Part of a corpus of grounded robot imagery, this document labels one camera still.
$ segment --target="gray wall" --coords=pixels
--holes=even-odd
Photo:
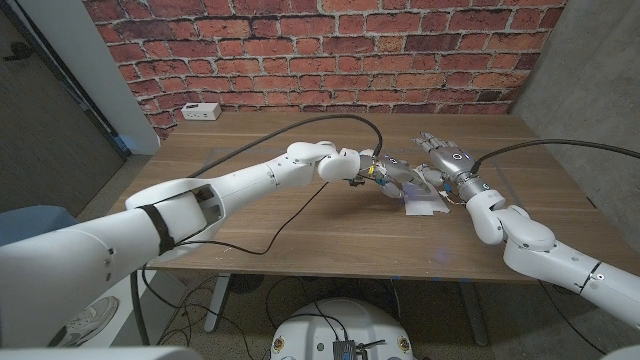
[[[15,1],[8,3],[19,14]],[[153,155],[160,147],[158,136],[82,1],[20,0],[20,4],[131,152]]]
[[[640,152],[640,1],[570,0],[511,112],[541,138]],[[549,148],[640,252],[640,161],[600,150]]]

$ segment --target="electrical outlet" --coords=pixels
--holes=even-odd
[[[218,103],[187,103],[181,111],[187,120],[215,120],[222,112]]]

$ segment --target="blue chair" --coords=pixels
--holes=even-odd
[[[0,246],[66,228],[78,220],[60,206],[37,205],[0,214]]]

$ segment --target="robotic arm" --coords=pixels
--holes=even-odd
[[[506,242],[504,261],[513,270],[567,288],[640,329],[640,278],[585,255],[560,241],[522,208],[503,208],[505,199],[476,174],[473,159],[453,142],[431,134],[422,146],[445,181],[456,184],[480,240]]]
[[[360,162],[357,151],[338,152],[330,142],[294,143],[262,164],[213,179],[167,181],[127,199],[127,211],[1,247],[1,345],[46,346],[78,311],[142,264],[199,246],[175,244],[210,240],[242,207],[310,184],[316,168],[325,181],[352,179]]]

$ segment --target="table leg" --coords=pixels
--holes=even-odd
[[[218,280],[216,280],[216,285],[213,288],[213,295],[211,295],[211,303],[209,304],[209,310],[213,311],[216,314],[220,314],[223,310],[224,302],[227,297],[230,278],[231,274],[218,274]],[[220,317],[217,315],[208,313],[207,318],[204,322],[204,331],[208,333],[214,332],[218,327],[219,318]]]
[[[464,307],[471,324],[471,330],[473,331],[473,340],[479,346],[489,345],[489,336],[487,335],[487,328],[482,318],[482,310],[480,309],[480,301],[478,300],[478,293],[473,283],[464,282],[458,283],[460,286],[460,293],[462,294],[462,301],[464,301]]]

